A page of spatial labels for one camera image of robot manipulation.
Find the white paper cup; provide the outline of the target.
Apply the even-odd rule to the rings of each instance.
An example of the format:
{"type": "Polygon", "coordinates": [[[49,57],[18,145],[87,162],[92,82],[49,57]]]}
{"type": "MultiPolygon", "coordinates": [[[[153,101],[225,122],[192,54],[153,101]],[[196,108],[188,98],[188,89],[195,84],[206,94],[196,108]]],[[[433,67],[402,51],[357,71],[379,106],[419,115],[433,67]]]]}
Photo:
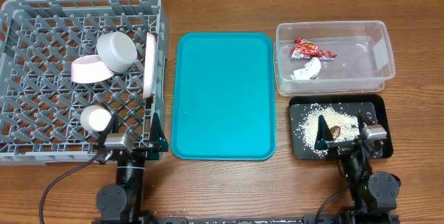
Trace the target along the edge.
{"type": "Polygon", "coordinates": [[[91,105],[80,114],[80,124],[86,131],[100,132],[108,126],[112,115],[103,107],[91,105]]]}

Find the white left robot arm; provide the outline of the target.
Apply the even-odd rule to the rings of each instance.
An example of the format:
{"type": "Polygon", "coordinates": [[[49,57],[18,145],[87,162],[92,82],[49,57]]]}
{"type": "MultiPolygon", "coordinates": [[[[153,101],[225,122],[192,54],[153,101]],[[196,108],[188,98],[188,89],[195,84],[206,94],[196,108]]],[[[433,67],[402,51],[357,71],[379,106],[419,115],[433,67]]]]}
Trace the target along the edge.
{"type": "Polygon", "coordinates": [[[152,212],[142,209],[145,162],[157,161],[169,145],[157,113],[151,120],[148,146],[135,148],[134,141],[118,130],[118,118],[112,116],[96,141],[96,161],[104,165],[117,162],[116,180],[107,184],[96,195],[100,212],[97,223],[155,223],[152,212]]]}

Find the pink white small plate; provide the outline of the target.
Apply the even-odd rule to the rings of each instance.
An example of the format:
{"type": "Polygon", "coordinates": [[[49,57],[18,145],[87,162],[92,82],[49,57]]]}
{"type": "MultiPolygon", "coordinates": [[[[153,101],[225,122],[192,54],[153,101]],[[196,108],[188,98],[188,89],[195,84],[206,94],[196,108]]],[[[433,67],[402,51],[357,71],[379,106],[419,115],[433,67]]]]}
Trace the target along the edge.
{"type": "Polygon", "coordinates": [[[71,63],[71,80],[75,83],[97,83],[113,77],[98,55],[85,55],[71,63]]]}

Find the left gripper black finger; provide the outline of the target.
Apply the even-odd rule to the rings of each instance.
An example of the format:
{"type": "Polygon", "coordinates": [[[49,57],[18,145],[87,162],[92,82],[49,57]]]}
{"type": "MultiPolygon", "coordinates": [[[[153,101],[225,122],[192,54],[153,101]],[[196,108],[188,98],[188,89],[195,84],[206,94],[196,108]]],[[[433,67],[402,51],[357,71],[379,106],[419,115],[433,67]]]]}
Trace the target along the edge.
{"type": "Polygon", "coordinates": [[[162,130],[160,118],[157,112],[155,112],[151,117],[151,127],[148,142],[152,145],[154,151],[169,150],[169,145],[162,130]]]}
{"type": "Polygon", "coordinates": [[[99,137],[96,140],[97,148],[104,146],[105,139],[110,133],[118,133],[118,116],[115,114],[111,116],[111,119],[105,129],[99,133],[99,137]]]}

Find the grey bowl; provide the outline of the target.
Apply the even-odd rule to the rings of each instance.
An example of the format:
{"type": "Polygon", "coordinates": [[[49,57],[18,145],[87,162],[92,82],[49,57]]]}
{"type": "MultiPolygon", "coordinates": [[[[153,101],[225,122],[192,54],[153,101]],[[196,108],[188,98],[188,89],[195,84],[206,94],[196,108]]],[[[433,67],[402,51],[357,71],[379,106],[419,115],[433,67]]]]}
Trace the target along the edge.
{"type": "Polygon", "coordinates": [[[101,35],[97,40],[96,49],[101,61],[115,73],[126,72],[137,59],[134,42],[122,32],[101,35]]]}

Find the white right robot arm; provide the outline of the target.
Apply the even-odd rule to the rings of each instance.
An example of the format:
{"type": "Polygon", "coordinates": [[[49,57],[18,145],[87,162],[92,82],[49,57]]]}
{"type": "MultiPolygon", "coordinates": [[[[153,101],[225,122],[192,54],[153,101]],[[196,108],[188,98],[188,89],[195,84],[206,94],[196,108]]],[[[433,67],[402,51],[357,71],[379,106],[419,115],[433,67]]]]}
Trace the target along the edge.
{"type": "Polygon", "coordinates": [[[318,209],[315,223],[399,223],[391,214],[397,208],[401,181],[385,171],[374,172],[369,155],[382,149],[389,137],[381,124],[371,123],[361,112],[357,113],[359,134],[351,141],[335,142],[324,116],[318,118],[318,131],[314,148],[325,150],[326,159],[334,160],[346,178],[347,185],[330,196],[318,209]],[[353,205],[341,208],[331,219],[322,216],[324,208],[336,197],[350,192],[353,205]]]}

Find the white tissue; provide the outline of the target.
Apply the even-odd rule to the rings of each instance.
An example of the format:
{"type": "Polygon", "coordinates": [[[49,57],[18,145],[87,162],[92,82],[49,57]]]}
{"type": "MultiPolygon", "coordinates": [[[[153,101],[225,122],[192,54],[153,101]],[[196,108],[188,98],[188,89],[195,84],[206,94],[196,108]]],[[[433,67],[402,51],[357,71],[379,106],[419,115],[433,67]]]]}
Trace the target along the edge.
{"type": "Polygon", "coordinates": [[[312,80],[318,76],[321,67],[320,60],[318,58],[312,58],[303,68],[294,70],[290,77],[292,80],[312,80]]]}

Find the brown food scrap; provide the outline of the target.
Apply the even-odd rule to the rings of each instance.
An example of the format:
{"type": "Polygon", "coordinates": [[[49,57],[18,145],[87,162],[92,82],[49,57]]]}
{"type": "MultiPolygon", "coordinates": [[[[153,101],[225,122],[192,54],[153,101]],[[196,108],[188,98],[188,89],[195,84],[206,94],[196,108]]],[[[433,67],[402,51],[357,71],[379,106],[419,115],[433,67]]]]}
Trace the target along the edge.
{"type": "Polygon", "coordinates": [[[333,126],[330,128],[330,132],[334,140],[336,140],[341,135],[341,128],[339,126],[333,126]]]}

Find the white rice grains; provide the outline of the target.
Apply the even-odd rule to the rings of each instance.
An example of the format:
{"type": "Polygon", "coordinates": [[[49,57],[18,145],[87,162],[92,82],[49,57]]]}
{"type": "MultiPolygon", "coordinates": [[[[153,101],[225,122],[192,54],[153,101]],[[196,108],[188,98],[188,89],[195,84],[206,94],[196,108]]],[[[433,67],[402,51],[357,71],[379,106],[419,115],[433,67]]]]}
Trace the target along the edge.
{"type": "Polygon", "coordinates": [[[358,103],[297,103],[289,108],[293,154],[299,160],[321,160],[327,152],[315,150],[318,117],[323,115],[329,128],[339,126],[341,135],[335,142],[352,141],[359,134],[357,112],[362,111],[376,123],[375,106],[358,103]]]}

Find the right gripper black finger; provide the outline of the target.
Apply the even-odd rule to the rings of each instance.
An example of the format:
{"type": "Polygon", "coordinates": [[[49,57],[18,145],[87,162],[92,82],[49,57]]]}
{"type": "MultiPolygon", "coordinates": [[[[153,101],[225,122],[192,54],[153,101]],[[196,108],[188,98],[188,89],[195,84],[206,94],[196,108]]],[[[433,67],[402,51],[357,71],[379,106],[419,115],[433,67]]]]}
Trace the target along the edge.
{"type": "Polygon", "coordinates": [[[323,115],[318,117],[318,130],[316,134],[316,141],[314,144],[315,150],[327,150],[329,145],[334,142],[334,138],[327,125],[323,115]]]}
{"type": "Polygon", "coordinates": [[[370,119],[362,113],[362,111],[357,112],[357,120],[359,126],[359,135],[363,137],[370,137],[369,126],[372,126],[370,119]]]}

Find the red snack wrapper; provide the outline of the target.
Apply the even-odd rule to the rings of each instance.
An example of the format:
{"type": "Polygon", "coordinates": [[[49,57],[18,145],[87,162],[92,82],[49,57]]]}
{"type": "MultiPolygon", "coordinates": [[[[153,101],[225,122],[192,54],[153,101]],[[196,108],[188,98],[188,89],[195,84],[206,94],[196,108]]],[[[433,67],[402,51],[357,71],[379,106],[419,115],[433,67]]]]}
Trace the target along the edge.
{"type": "Polygon", "coordinates": [[[333,60],[336,54],[331,51],[323,51],[316,44],[306,39],[296,38],[295,46],[291,49],[290,56],[295,59],[318,58],[320,60],[333,60]]]}

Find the large white plate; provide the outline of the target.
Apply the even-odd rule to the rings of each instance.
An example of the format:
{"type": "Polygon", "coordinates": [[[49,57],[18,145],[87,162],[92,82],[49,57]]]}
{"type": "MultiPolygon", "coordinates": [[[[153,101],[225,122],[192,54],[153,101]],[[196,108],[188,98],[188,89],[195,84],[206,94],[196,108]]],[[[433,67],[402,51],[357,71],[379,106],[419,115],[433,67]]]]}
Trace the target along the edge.
{"type": "Polygon", "coordinates": [[[155,86],[155,54],[156,39],[151,33],[146,34],[144,77],[143,77],[143,98],[152,96],[155,86]]]}

